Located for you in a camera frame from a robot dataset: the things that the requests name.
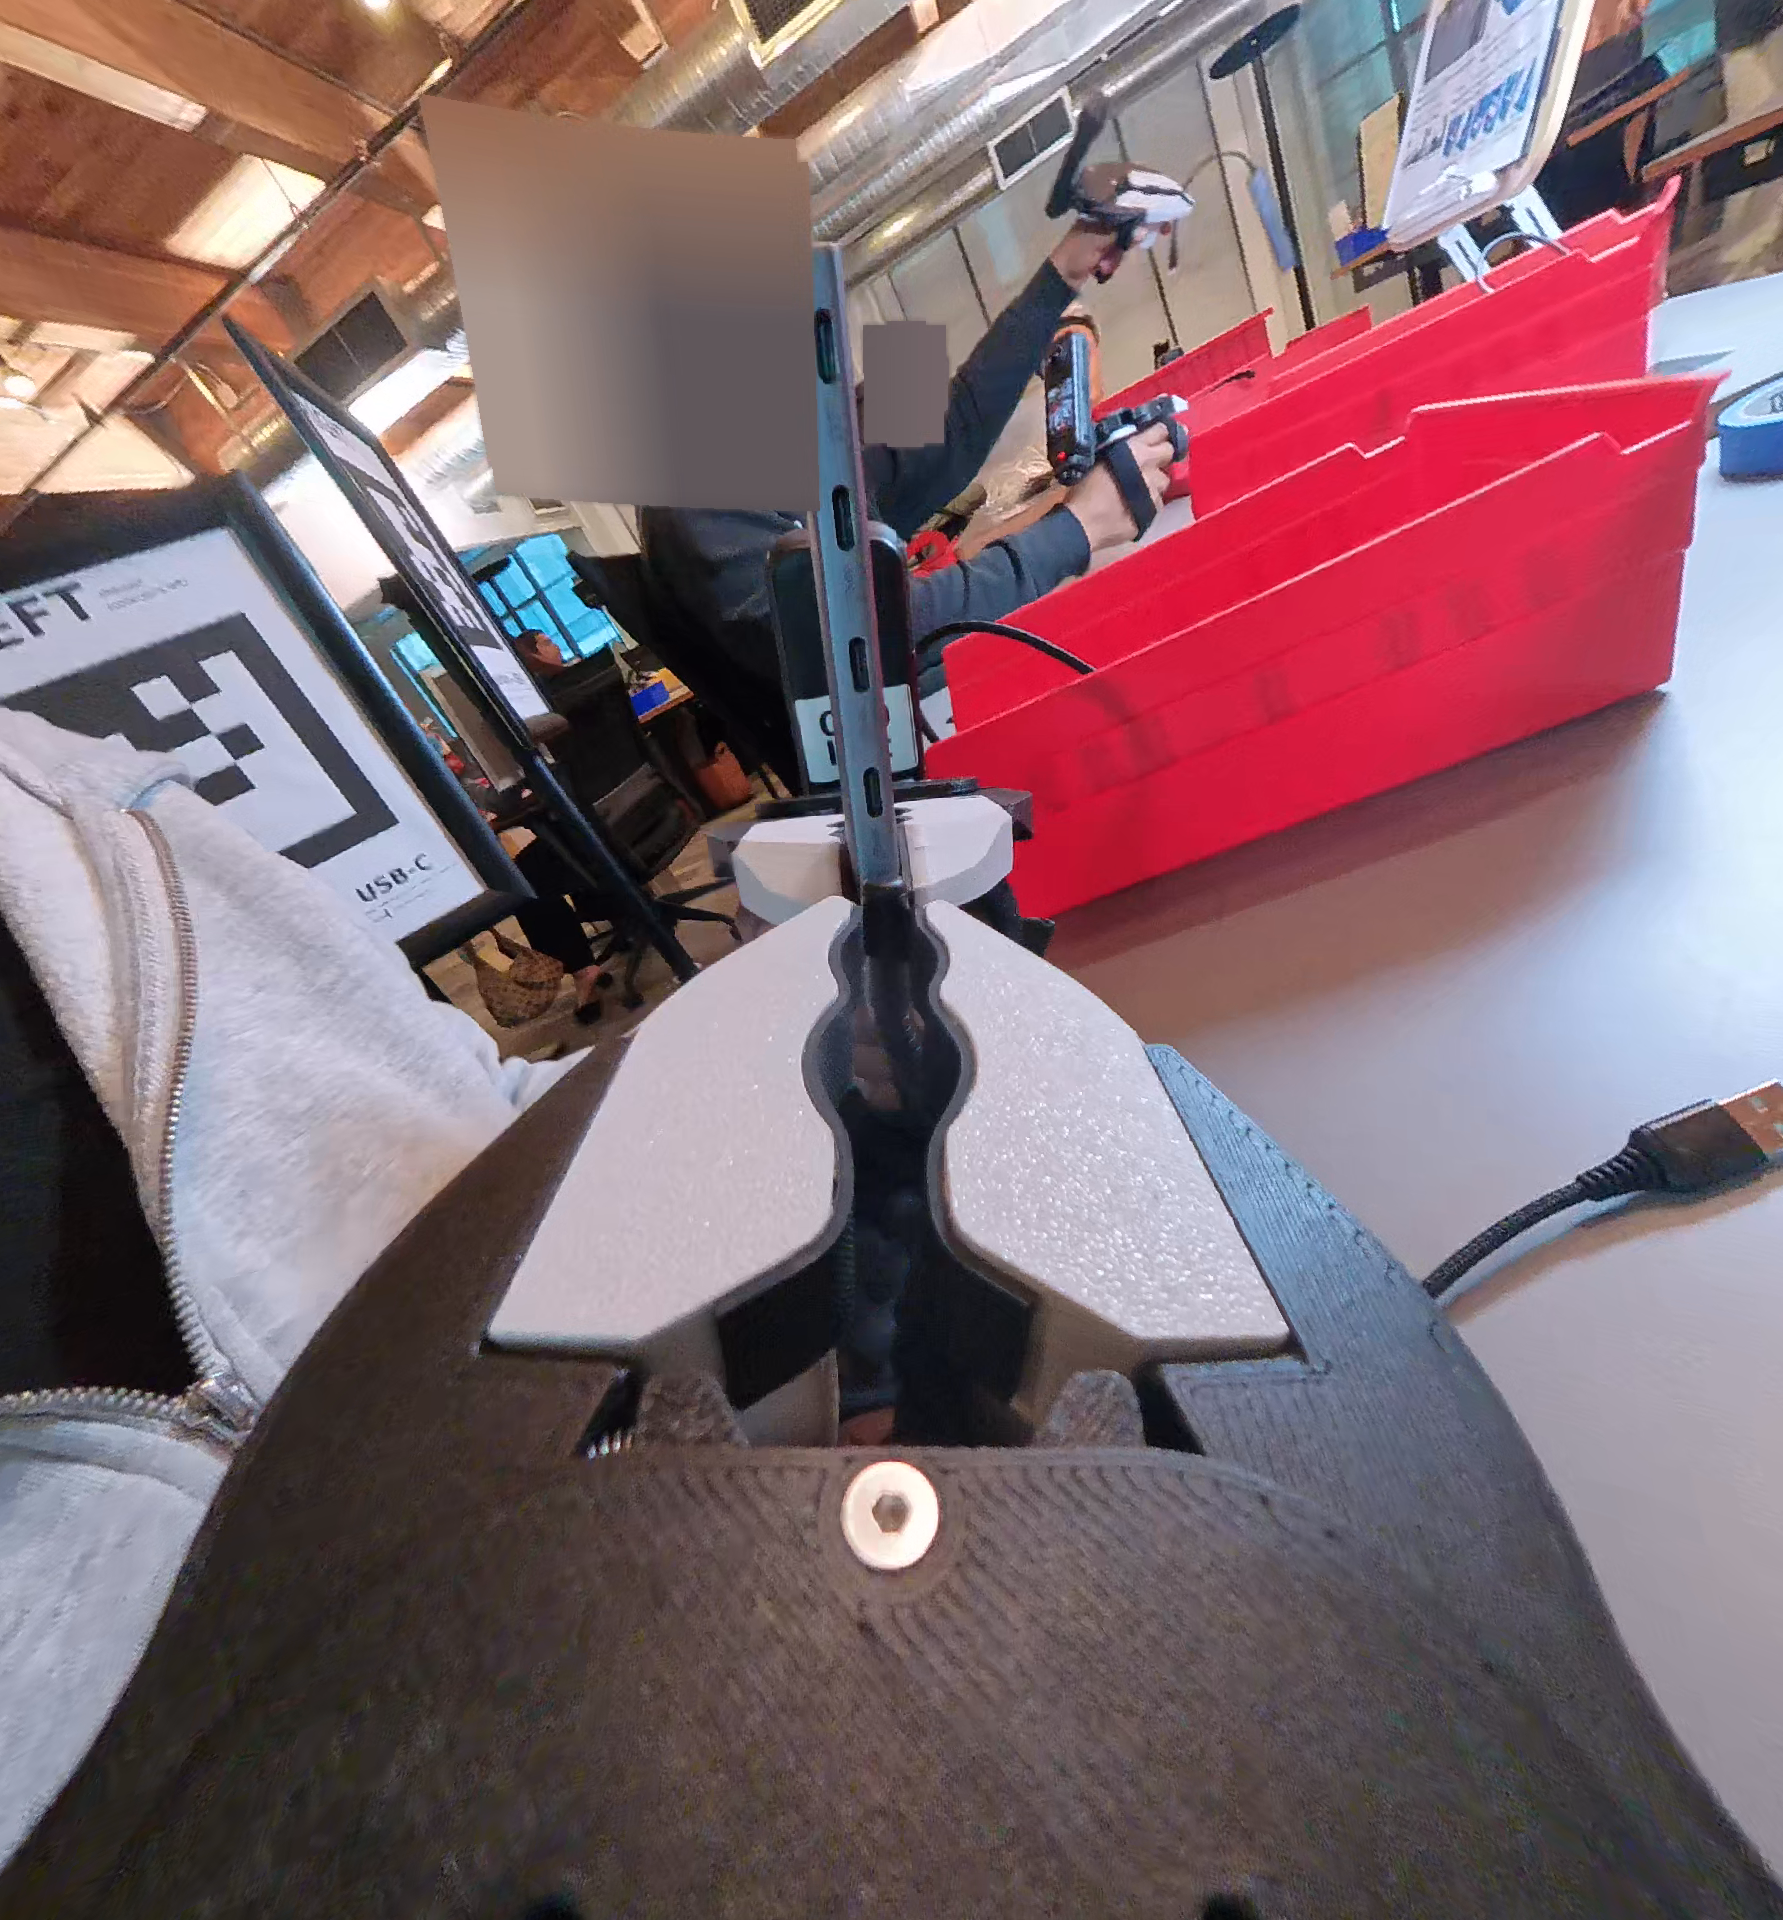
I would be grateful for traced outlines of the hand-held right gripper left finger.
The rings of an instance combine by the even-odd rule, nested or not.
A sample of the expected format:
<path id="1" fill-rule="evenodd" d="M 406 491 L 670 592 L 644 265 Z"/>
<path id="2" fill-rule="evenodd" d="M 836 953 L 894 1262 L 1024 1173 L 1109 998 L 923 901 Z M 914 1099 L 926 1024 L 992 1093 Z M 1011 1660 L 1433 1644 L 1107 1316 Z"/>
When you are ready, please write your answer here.
<path id="1" fill-rule="evenodd" d="M 850 1205 L 827 1042 L 849 899 L 819 899 L 667 997 L 622 1048 L 487 1342 L 775 1402 L 834 1348 Z"/>

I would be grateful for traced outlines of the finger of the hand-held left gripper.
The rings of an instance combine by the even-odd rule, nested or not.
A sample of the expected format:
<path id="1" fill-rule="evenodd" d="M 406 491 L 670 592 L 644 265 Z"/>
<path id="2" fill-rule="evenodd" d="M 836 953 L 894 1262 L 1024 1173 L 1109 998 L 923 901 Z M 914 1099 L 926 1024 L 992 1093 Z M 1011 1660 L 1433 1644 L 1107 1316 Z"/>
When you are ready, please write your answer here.
<path id="1" fill-rule="evenodd" d="M 734 846 L 734 888 L 744 918 L 777 926 L 836 899 L 850 904 L 841 818 L 752 821 Z"/>
<path id="2" fill-rule="evenodd" d="M 896 821 L 914 899 L 982 899 L 1014 866 L 1014 820 L 992 800 L 900 804 Z"/>

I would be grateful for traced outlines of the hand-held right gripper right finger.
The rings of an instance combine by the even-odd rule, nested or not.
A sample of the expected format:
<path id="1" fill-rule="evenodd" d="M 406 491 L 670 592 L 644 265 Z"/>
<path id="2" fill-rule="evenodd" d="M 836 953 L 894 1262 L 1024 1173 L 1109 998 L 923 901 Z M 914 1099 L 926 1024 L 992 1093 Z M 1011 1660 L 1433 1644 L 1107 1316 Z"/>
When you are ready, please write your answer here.
<path id="1" fill-rule="evenodd" d="M 973 1279 L 954 1368 L 1044 1428 L 1079 1375 L 1290 1357 L 1288 1316 L 1132 1024 L 964 907 L 925 918 L 962 1059 L 932 1150 L 936 1222 Z"/>

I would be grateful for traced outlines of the long grey multiport hub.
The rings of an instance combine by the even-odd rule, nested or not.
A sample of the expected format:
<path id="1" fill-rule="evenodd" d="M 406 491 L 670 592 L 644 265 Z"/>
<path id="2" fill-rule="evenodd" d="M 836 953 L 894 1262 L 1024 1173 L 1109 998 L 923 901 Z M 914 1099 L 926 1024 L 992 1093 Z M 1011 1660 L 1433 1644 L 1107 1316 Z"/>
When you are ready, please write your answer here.
<path id="1" fill-rule="evenodd" d="M 907 690 L 888 690 L 884 677 L 873 524 L 836 246 L 811 246 L 811 301 L 817 472 L 811 572 L 846 852 L 858 901 L 873 907 L 910 892 L 896 789 L 900 759 L 910 759 L 918 735 Z"/>

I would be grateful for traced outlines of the brown patterned handbag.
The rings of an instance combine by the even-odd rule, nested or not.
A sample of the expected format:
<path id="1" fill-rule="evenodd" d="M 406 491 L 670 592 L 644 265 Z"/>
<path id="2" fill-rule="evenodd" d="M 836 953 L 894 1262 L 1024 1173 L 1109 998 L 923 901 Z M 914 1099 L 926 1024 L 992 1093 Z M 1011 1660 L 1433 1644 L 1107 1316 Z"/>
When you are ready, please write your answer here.
<path id="1" fill-rule="evenodd" d="M 476 993 L 491 1020 L 515 1029 L 543 1020 L 556 1005 L 567 968 L 498 926 L 467 945 Z"/>

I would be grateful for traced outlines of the black framed marker sign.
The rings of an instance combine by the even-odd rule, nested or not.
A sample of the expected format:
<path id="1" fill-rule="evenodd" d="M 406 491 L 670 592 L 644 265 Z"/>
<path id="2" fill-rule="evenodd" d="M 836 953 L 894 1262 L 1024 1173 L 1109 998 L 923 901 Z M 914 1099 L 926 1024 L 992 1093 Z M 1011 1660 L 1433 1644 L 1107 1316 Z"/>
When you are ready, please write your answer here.
<path id="1" fill-rule="evenodd" d="M 590 874 L 650 949 L 664 957 L 675 982 L 692 980 L 698 965 L 674 929 L 674 911 L 653 899 L 556 778 L 531 732 L 531 721 L 543 719 L 543 699 L 530 690 L 524 704 L 511 700 L 509 690 L 524 677 L 520 660 L 399 467 L 371 432 L 277 351 L 232 319 L 223 327 L 232 347 L 390 561 L 410 611 L 423 619 L 431 651 L 514 759 L 537 804 L 531 826 L 540 841 Z"/>
<path id="2" fill-rule="evenodd" d="M 0 707 L 171 759 L 425 965 L 530 888 L 246 483 L 47 497 L 0 536 Z"/>

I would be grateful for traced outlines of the red plastic bin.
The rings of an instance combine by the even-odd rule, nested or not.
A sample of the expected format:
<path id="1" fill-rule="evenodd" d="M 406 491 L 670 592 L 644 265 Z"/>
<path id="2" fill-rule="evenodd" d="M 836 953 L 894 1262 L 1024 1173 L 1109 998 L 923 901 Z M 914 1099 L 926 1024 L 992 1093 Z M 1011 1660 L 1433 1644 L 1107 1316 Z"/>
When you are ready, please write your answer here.
<path id="1" fill-rule="evenodd" d="M 1272 308 L 1264 308 L 1189 351 L 1176 353 L 1159 370 L 1145 375 L 1130 386 L 1104 397 L 1098 418 L 1142 406 L 1157 397 L 1194 401 L 1235 375 L 1251 370 L 1274 357 L 1269 322 Z"/>
<path id="2" fill-rule="evenodd" d="M 1615 579 L 1615 534 L 1586 533 L 1586 584 L 1555 611 L 1396 674 L 1373 679 L 1347 645 L 1307 647 L 1288 667 L 1065 751 L 964 765 L 932 748 L 926 771 L 1034 797 L 1016 888 L 1028 912 L 1059 916 L 1645 697 L 1672 675 L 1696 472 L 1650 501 L 1689 512 L 1684 550 L 1650 553 Z M 996 636 L 964 636 L 944 651 L 948 694 L 951 667 L 966 660 L 976 687 L 1000 674 L 1049 679 L 1049 662 L 1066 667 Z"/>
<path id="3" fill-rule="evenodd" d="M 1192 516 L 1213 516 L 1339 447 L 1383 446 L 1431 402 L 1647 373 L 1676 202 L 1670 183 L 1636 212 L 1572 228 L 1561 251 L 1534 249 L 1387 322 L 1331 322 L 1314 347 L 1295 344 L 1192 394 Z"/>
<path id="4" fill-rule="evenodd" d="M 1051 636 L 1093 670 L 1049 679 L 955 664 L 941 761 L 1065 751 L 1347 645 L 1373 679 L 1555 611 L 1588 582 L 1586 533 L 1621 579 L 1680 553 L 1684 507 L 1653 497 L 1702 462 L 1707 378 L 1636 378 L 1433 402 L 1403 434 L 1338 446 L 1055 595 Z"/>

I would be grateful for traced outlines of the black stand with round top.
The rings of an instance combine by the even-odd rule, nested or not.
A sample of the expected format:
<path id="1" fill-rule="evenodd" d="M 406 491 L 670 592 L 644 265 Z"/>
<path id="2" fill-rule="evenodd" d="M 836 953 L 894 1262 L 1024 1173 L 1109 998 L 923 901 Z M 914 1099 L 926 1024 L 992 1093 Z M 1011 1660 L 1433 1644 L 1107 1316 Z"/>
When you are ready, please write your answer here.
<path id="1" fill-rule="evenodd" d="M 1243 183 L 1288 339 L 1304 338 L 1319 319 L 1299 236 L 1285 132 L 1272 84 L 1272 62 L 1301 25 L 1302 13 L 1297 2 L 1264 4 L 1260 18 L 1201 69 L 1219 140 L 1215 165 L 1229 183 Z"/>

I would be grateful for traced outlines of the instruction poster board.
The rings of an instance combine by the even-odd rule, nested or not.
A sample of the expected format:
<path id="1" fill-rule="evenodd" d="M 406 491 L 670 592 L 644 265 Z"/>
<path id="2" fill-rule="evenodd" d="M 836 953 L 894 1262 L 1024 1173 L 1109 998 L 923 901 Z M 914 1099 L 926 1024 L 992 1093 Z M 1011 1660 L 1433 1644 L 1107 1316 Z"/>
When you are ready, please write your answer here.
<path id="1" fill-rule="evenodd" d="M 1431 2 L 1383 209 L 1394 252 L 1526 194 L 1575 88 L 1589 2 Z"/>

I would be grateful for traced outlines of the silver ventilation duct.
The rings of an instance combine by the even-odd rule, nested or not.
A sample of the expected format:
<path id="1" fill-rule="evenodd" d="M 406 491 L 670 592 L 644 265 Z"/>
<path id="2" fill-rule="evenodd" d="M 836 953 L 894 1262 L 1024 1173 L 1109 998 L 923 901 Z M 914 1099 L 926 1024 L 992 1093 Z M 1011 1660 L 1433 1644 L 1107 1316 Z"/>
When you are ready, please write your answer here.
<path id="1" fill-rule="evenodd" d="M 850 93 L 797 141 L 813 204 L 868 194 L 906 156 L 921 172 L 964 134 L 964 114 L 1037 100 L 1172 13 L 1251 23 L 1257 4 L 976 2 Z"/>

